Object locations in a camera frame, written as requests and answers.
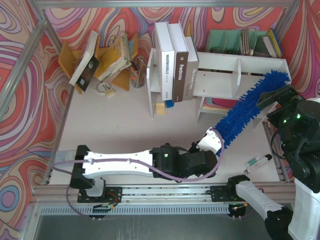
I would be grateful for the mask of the blue microfiber duster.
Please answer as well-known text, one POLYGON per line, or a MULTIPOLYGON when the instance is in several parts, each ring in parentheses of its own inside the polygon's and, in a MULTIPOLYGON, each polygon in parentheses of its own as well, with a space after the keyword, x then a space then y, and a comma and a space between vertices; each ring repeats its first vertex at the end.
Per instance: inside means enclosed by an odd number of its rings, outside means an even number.
POLYGON ((231 145, 248 123, 261 113, 262 109, 257 107, 261 95, 285 87, 289 82, 290 78, 286 72, 272 70, 238 99, 227 115, 214 127, 223 138, 225 149, 231 145))

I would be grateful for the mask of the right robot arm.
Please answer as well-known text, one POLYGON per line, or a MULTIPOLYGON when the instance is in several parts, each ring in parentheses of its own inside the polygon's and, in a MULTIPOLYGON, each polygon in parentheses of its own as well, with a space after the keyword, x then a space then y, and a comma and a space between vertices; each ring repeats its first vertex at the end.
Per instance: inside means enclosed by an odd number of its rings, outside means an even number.
POLYGON ((293 183, 267 185, 264 193, 245 175, 228 179, 229 197, 248 203, 273 240, 316 240, 320 234, 320 99, 302 97, 292 85, 263 93, 257 107, 280 107, 267 114, 276 127, 293 183))

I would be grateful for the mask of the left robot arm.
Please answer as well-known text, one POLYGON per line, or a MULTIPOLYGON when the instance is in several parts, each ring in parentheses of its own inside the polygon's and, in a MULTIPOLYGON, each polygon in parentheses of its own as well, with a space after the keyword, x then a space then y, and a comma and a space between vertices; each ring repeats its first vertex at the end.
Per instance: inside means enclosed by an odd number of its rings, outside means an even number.
POLYGON ((140 152, 103 154, 79 145, 69 185, 84 190, 90 198, 100 198, 106 193, 106 182, 102 178, 105 175, 140 175, 178 183, 196 182, 215 175, 220 150, 220 145, 200 146, 194 142, 188 150, 166 143, 140 152))

